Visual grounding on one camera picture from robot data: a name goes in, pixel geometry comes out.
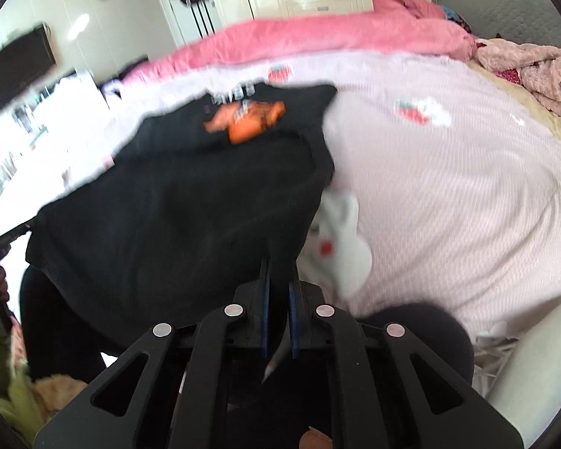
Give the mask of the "black shirt with orange patches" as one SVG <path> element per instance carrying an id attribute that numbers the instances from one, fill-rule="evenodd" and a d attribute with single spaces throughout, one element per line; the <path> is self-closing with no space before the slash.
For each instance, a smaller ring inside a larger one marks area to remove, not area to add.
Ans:
<path id="1" fill-rule="evenodd" d="M 247 85 L 147 117 L 95 180 L 45 205 L 20 313 L 33 380 L 90 382 L 160 322 L 188 326 L 272 271 L 275 316 L 334 164 L 330 84 Z"/>

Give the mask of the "cluttered white desk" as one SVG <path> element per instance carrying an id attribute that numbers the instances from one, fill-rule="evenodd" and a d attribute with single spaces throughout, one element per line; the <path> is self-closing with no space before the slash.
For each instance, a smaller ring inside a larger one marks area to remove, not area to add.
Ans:
<path id="1" fill-rule="evenodd" d="M 0 229 L 34 216 L 112 164 L 113 124 L 88 72 L 61 79 L 33 110 L 35 135 L 14 150 L 14 175 L 0 193 Z"/>

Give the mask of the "lilac strawberry bed sheet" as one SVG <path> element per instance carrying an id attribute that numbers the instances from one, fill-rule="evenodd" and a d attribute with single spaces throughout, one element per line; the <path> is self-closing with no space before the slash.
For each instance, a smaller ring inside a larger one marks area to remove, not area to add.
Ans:
<path id="1" fill-rule="evenodd" d="M 335 173 L 300 276 L 356 316 L 430 301 L 472 336 L 512 336 L 561 300 L 561 141 L 446 57 L 317 53 L 121 83 L 122 144 L 146 114 L 244 84 L 331 83 Z"/>

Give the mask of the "dusty pink fuzzy garment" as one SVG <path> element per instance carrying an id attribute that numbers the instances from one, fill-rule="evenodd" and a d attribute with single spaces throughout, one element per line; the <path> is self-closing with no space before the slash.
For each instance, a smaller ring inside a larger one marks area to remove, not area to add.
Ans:
<path id="1" fill-rule="evenodd" d="M 520 84 L 543 107 L 561 116 L 561 49 L 503 39 L 476 42 L 475 58 L 488 72 L 516 71 Z"/>

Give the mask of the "pink blanket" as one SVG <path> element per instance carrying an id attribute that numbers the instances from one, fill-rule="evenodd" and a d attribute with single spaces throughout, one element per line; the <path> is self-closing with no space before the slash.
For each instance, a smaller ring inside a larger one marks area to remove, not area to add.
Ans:
<path id="1" fill-rule="evenodd" d="M 372 0 L 346 14 L 258 18 L 237 23 L 173 54 L 139 65 L 123 79 L 150 82 L 212 66 L 233 66 L 324 51 L 445 55 L 466 62 L 474 37 L 427 0 Z"/>

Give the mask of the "grey padded headboard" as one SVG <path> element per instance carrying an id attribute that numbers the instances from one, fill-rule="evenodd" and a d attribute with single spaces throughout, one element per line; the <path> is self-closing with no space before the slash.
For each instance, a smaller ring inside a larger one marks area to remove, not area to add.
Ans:
<path id="1" fill-rule="evenodd" d="M 433 0 L 454 10 L 476 37 L 561 48 L 561 15 L 550 0 Z"/>

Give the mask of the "black wall television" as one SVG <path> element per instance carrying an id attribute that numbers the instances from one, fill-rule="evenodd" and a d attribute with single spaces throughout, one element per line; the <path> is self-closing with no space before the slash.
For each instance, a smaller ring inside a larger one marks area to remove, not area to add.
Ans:
<path id="1" fill-rule="evenodd" d="M 0 50 L 0 111 L 56 64 L 46 26 L 37 25 Z"/>

